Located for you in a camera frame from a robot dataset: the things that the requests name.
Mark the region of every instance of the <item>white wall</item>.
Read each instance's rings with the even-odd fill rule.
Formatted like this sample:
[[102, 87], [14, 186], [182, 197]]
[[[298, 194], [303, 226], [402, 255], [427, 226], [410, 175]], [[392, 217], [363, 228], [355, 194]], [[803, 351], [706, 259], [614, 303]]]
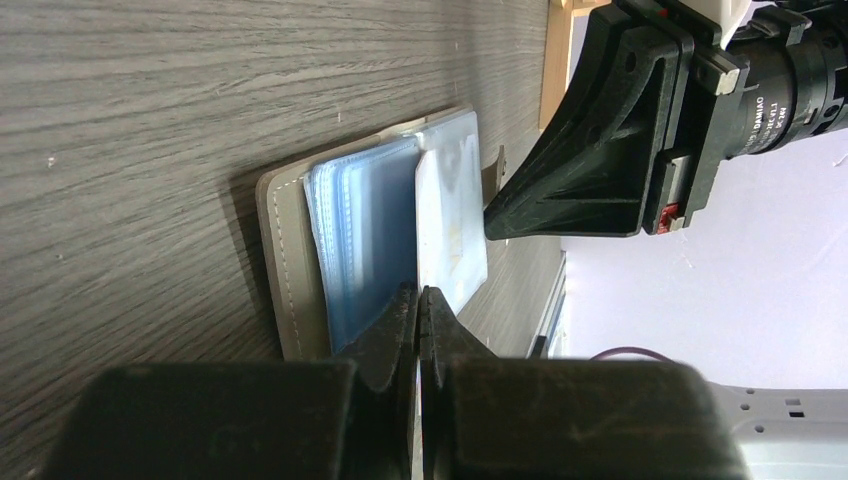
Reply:
[[848, 130], [739, 157], [691, 228], [564, 238], [567, 354], [637, 345], [720, 383], [848, 388], [846, 156]]

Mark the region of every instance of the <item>wood grain surface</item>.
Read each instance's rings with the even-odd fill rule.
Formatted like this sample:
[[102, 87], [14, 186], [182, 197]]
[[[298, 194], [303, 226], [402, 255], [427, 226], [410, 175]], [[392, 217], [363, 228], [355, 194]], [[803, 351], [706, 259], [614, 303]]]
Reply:
[[[253, 189], [322, 145], [463, 101], [485, 163], [537, 138], [538, 0], [0, 5], [0, 477], [36, 474], [109, 366], [279, 359]], [[461, 320], [530, 344], [553, 238], [491, 243]]]

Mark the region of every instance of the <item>wallet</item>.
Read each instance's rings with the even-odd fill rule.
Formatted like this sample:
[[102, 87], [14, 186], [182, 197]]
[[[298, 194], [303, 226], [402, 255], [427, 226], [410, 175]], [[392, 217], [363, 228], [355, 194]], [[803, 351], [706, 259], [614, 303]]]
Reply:
[[455, 107], [401, 123], [325, 152], [294, 161], [259, 179], [256, 203], [283, 356], [315, 360], [331, 356], [327, 309], [304, 177], [319, 164], [413, 135], [427, 125], [470, 112]]

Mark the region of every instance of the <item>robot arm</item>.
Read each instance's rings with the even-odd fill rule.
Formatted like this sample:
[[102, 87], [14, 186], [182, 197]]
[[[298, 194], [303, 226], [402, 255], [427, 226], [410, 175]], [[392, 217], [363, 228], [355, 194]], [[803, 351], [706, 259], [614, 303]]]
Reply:
[[721, 160], [848, 127], [848, 2], [761, 7], [725, 49], [722, 25], [745, 3], [595, 9], [569, 91], [486, 209], [486, 235], [688, 227]]

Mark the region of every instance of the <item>white stitching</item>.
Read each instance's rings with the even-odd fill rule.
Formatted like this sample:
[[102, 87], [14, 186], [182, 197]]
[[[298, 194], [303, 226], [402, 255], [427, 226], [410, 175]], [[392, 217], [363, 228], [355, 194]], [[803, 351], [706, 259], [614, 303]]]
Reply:
[[275, 188], [273, 198], [274, 198], [274, 217], [277, 220], [277, 237], [279, 237], [279, 239], [280, 239], [280, 253], [282, 254], [282, 257], [283, 257], [283, 274], [284, 274], [285, 279], [286, 279], [286, 292], [288, 293], [288, 296], [289, 296], [289, 310], [291, 310], [291, 315], [292, 315], [292, 326], [294, 327], [294, 338], [295, 338], [295, 341], [297, 341], [298, 356], [301, 360], [303, 360], [303, 348], [301, 348], [301, 345], [300, 345], [300, 332], [297, 331], [297, 319], [295, 318], [295, 315], [294, 315], [294, 298], [292, 297], [292, 294], [291, 294], [291, 283], [289, 283], [289, 267], [288, 267], [288, 264], [286, 263], [286, 248], [285, 248], [285, 245], [283, 245], [283, 227], [280, 223], [280, 210], [277, 207], [277, 192], [279, 192], [280, 189], [282, 189], [283, 187], [288, 187], [289, 185], [294, 185], [295, 183], [297, 183], [301, 180], [303, 180], [302, 176], [298, 177], [298, 178], [296, 178], [296, 179], [294, 179], [294, 180], [292, 180], [288, 183], [284, 183], [283, 185], [280, 185], [279, 187]]

